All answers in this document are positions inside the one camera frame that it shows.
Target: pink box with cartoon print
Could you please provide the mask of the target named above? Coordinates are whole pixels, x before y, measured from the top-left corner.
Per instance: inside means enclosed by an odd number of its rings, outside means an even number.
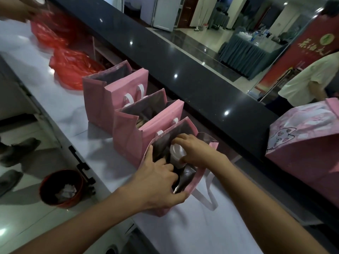
[[[142,100],[114,112],[113,142],[114,148],[136,168],[150,141],[157,132],[171,127],[181,118],[184,102],[167,101],[165,89],[161,89]],[[149,119],[140,128],[137,120]]]
[[[88,121],[112,135],[114,110],[144,97],[148,70],[133,71],[127,61],[82,78]]]
[[[339,100],[295,107],[270,126],[266,157],[339,208]]]
[[[165,157],[167,163],[169,163],[169,160],[170,160],[169,149],[170,149],[171,142],[175,137],[177,137],[179,134],[182,134],[182,133],[195,135],[198,139],[208,143],[214,149],[217,149],[218,147],[219,143],[213,137],[211,137],[210,135],[206,133],[199,133],[195,125],[192,123],[192,121],[188,117],[186,117],[183,120],[176,123],[175,125],[168,128],[167,130],[165,130],[164,132],[162,132],[159,136],[156,136],[150,142],[149,145],[153,145],[153,161],[155,162],[158,159]],[[141,164],[143,163],[145,159],[145,155],[146,155],[146,152],[142,158]],[[179,192],[185,191],[191,194],[194,190],[197,191],[196,187],[198,183],[200,182],[200,180],[202,179],[203,175],[205,174],[205,171],[206,171],[206,168],[197,168],[191,164],[186,164],[186,166],[181,169],[175,168],[174,172],[176,172],[179,175],[179,179],[178,179],[178,182],[176,182],[176,184],[174,184],[172,187],[173,192],[179,193]],[[209,185],[207,185],[207,183],[206,183],[206,186],[207,186],[207,191],[209,192],[210,187]],[[198,198],[196,195],[194,196],[199,201],[201,201],[203,205],[206,205],[205,200],[204,200],[205,198]],[[216,200],[214,200],[214,197],[212,194],[211,195],[209,194],[209,196],[213,203],[212,205],[214,206],[214,208],[211,210],[214,210],[217,208],[218,204]],[[156,216],[161,217],[167,214],[169,210],[170,209],[156,209],[156,210],[153,210],[152,212]]]

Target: gray tablecloth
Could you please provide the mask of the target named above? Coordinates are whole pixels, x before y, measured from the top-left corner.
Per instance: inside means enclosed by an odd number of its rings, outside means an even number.
[[[257,38],[249,42],[238,35],[233,35],[230,41],[223,44],[219,50],[219,61],[223,61],[230,68],[242,73],[248,79],[266,69],[284,50],[281,46],[268,38]]]
[[[217,25],[221,26],[223,29],[226,29],[229,19],[229,16],[214,9],[209,20],[208,28],[210,28],[212,25]]]

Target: black granite counter edge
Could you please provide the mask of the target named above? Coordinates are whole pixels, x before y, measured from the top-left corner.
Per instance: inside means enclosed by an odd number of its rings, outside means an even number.
[[[76,16],[74,11],[69,7],[65,7],[61,5],[57,0],[50,0],[57,7],[65,10],[71,15]],[[102,42],[106,47],[112,49],[115,53],[121,56],[123,59],[127,59],[133,67],[140,68],[141,66],[134,62],[129,56],[123,53],[121,50],[112,45],[111,42],[107,41],[101,34],[99,34],[96,30],[88,27],[89,32],[96,37],[100,42]],[[176,99],[180,98],[185,101],[184,96],[177,95],[170,87],[160,82],[156,77],[152,76],[150,73],[150,80],[157,85],[158,87],[164,87],[168,96]],[[289,193],[292,197],[294,197],[300,204],[305,206],[311,212],[313,212],[318,218],[320,218],[323,222],[331,226],[334,230],[339,232],[339,221],[337,219],[337,211],[338,209],[329,201],[327,201],[324,197],[322,197],[319,193],[314,191],[312,188],[302,183],[298,179],[289,175],[288,173],[282,171],[275,164],[267,160],[263,155],[265,154],[265,147],[267,143],[267,138],[261,141],[261,146],[258,146],[259,149],[262,149],[262,157],[258,158],[257,155],[253,155],[248,150],[244,149],[238,142],[236,142],[232,137],[230,137],[227,132],[221,130],[218,126],[216,126],[212,121],[208,120],[204,115],[199,112],[199,110],[194,109],[189,103],[185,102],[184,107],[189,113],[191,113],[196,119],[201,121],[201,123],[212,130],[217,136],[223,139],[230,147],[232,147],[236,152],[238,152],[241,156],[243,156],[246,160],[251,162],[254,166],[261,170],[266,176],[268,176],[271,180],[273,180],[277,185],[283,188],[287,193]]]

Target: hand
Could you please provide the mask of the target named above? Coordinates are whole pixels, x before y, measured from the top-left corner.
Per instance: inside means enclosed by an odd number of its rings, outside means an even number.
[[[24,4],[19,0],[0,0],[0,16],[26,22],[39,13],[39,9]]]
[[[170,208],[183,203],[188,198],[187,192],[173,193],[172,185],[178,180],[178,175],[173,173],[173,165],[166,164],[165,159],[153,162],[153,146],[150,145],[145,161],[131,181],[123,186],[127,196],[140,205],[140,210],[155,208]]]
[[[196,167],[212,170],[214,167],[213,162],[215,160],[226,158],[225,160],[228,161],[225,155],[216,151],[210,145],[191,134],[178,135],[173,139],[172,144],[179,144],[184,148],[186,156],[180,159],[180,162],[182,163],[190,163]]]

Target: wooden door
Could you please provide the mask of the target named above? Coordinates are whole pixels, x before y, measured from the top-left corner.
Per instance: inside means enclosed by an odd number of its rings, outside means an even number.
[[[182,6],[182,12],[178,23],[178,28],[189,28],[192,17],[197,7],[198,0],[185,0]]]

